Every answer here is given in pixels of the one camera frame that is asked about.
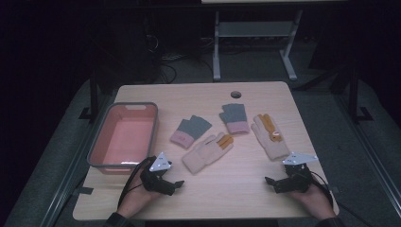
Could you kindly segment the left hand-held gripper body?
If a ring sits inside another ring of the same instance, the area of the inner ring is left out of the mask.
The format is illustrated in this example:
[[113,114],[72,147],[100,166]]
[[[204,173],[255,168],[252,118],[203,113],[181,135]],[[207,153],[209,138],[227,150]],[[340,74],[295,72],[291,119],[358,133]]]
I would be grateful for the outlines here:
[[147,191],[158,192],[161,194],[168,187],[174,187],[169,181],[163,179],[163,176],[171,169],[171,162],[166,155],[161,152],[158,156],[148,157],[145,161],[145,168],[140,178]]

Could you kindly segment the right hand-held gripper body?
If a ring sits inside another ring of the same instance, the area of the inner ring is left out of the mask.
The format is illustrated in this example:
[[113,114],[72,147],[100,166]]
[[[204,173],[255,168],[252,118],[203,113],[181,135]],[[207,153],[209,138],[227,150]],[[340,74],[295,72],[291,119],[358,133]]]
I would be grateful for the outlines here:
[[285,172],[288,175],[285,179],[279,180],[279,184],[285,188],[285,193],[291,191],[306,192],[314,181],[307,163],[317,161],[316,155],[307,155],[298,152],[291,152],[283,161]]

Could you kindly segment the beige glove with orange fingers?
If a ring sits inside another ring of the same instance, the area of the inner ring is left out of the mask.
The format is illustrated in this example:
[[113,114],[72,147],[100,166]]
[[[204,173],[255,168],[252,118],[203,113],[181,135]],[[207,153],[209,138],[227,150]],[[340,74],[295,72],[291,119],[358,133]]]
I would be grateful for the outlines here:
[[234,138],[229,134],[210,135],[187,152],[182,161],[191,174],[197,174],[223,157],[233,146]]
[[251,125],[259,144],[272,161],[283,160],[289,155],[284,135],[267,113],[258,114]]

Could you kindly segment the pink basin with grey rim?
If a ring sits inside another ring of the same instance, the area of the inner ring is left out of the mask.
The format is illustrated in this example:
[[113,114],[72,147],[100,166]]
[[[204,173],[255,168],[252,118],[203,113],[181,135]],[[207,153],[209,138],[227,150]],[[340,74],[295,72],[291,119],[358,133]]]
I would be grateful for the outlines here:
[[153,102],[115,102],[103,116],[87,162],[103,174],[130,174],[152,153],[158,128]]

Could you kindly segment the grey and pink fingerless glove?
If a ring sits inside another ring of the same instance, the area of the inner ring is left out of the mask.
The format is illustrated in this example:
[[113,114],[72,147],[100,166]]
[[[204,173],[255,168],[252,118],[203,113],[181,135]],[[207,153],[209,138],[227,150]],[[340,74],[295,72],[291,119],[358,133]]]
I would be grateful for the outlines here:
[[203,136],[212,124],[202,117],[192,115],[190,119],[183,119],[179,127],[173,132],[170,141],[182,148],[189,148],[197,139]]
[[250,128],[243,104],[231,103],[222,106],[223,112],[219,114],[230,134],[249,133]]

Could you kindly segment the person's left hand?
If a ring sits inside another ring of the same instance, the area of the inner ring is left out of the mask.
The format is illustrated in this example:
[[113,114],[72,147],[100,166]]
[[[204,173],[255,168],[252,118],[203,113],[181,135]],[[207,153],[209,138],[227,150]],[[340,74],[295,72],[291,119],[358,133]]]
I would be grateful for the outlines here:
[[132,218],[144,207],[161,196],[161,193],[147,191],[142,186],[140,174],[137,173],[130,183],[129,192],[121,201],[116,213],[124,218]]

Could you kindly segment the person's right hand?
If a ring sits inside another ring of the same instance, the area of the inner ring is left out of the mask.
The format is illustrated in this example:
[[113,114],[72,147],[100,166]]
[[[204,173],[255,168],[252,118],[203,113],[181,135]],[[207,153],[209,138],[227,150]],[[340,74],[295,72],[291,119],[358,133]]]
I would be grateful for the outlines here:
[[289,192],[288,195],[299,202],[317,220],[335,218],[337,216],[328,198],[316,185],[311,185],[304,193],[293,191]]

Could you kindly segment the black tape strip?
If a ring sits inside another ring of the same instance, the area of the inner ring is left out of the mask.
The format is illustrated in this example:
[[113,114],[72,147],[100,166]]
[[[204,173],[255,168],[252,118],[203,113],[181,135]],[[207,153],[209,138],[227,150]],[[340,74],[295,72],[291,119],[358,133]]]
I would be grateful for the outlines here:
[[91,195],[93,193],[92,187],[78,187],[74,190],[74,195],[84,194],[84,195]]

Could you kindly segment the black metal stand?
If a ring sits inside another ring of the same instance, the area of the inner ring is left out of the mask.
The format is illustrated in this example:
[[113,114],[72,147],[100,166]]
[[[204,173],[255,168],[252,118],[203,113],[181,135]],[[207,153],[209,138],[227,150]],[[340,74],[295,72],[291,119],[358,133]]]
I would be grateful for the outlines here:
[[348,113],[355,124],[360,121],[373,121],[372,115],[366,107],[357,105],[358,99],[358,73],[354,65],[350,66]]
[[98,88],[97,88],[97,70],[94,69],[89,78],[90,85],[90,106],[85,107],[79,116],[79,119],[88,119],[93,123],[98,115]]

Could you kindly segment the aluminium floor rail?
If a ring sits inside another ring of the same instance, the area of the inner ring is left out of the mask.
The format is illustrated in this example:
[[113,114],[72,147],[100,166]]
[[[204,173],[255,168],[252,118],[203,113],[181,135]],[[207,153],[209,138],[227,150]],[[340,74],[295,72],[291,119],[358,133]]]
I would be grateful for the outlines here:
[[88,172],[86,156],[97,129],[95,120],[80,117],[88,106],[87,100],[75,97],[48,145],[51,153],[44,156],[42,167],[53,191],[48,192],[40,227],[55,226]]
[[334,96],[340,111],[344,115],[348,125],[354,132],[355,137],[361,144],[365,155],[367,156],[368,162],[373,169],[379,183],[381,184],[386,196],[388,197],[393,209],[397,215],[401,218],[401,191],[396,187],[394,180],[389,174],[386,167],[381,162],[376,149],[374,148],[368,135],[361,127],[361,122],[373,122],[374,119],[365,107],[360,107],[362,115],[352,116],[348,110],[348,103],[344,97]]

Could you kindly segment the grey metal table frame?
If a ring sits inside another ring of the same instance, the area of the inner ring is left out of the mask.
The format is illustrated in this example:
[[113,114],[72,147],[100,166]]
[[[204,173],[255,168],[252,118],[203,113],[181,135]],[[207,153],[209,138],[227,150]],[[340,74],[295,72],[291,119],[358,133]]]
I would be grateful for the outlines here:
[[290,51],[300,25],[303,11],[296,12],[292,21],[278,22],[223,22],[219,12],[215,13],[214,50],[213,50],[213,81],[221,80],[219,60],[219,40],[221,38],[288,38],[285,48],[279,51],[280,58],[290,80],[297,80],[293,65],[290,61]]

